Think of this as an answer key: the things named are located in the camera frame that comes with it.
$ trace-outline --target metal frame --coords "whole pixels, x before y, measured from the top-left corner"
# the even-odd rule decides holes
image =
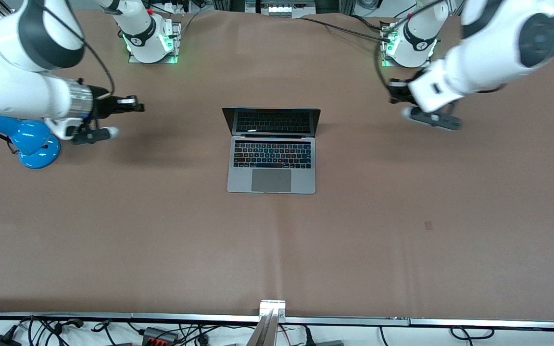
[[[102,321],[110,318],[114,321],[127,320],[168,320],[201,321],[215,324],[257,324],[258,315],[198,315],[180,313],[98,313],[98,312],[0,312],[0,320],[17,320],[29,315],[60,318],[72,317]],[[447,328],[468,326],[473,328],[501,329],[549,329],[554,330],[554,321],[528,320],[480,320],[480,319],[444,319],[444,318],[407,318],[407,317],[287,317],[281,324],[339,325],[339,326],[394,326],[394,327],[430,327]]]

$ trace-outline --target keyboard key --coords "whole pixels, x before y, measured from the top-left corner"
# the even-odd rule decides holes
[[[281,163],[257,163],[255,167],[257,168],[281,168],[283,164]]]

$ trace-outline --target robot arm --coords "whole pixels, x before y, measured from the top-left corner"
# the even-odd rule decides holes
[[[95,0],[121,28],[130,53],[142,63],[160,61],[178,49],[179,24],[159,14],[149,15],[141,0]]]
[[[143,111],[136,97],[108,96],[103,88],[50,73],[81,61],[82,38],[66,0],[25,0],[19,11],[0,18],[0,115],[44,118],[56,136],[82,144],[118,134],[114,127],[91,129],[92,121],[113,112]],[[102,107],[113,100],[117,107]]]
[[[554,0],[468,1],[461,22],[458,46],[413,80],[389,85],[393,101],[417,105],[404,110],[407,118],[442,127],[440,108],[527,76],[554,58]]]

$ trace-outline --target trackpad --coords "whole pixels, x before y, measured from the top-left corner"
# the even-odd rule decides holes
[[[290,192],[292,191],[292,171],[290,169],[254,169],[251,177],[251,190]]]

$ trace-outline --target laptop keyboard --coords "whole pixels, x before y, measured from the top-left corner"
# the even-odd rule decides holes
[[[287,114],[239,111],[237,113],[237,131],[309,133],[311,121],[308,111],[288,112]]]
[[[312,167],[311,142],[235,142],[234,167],[301,168]]]

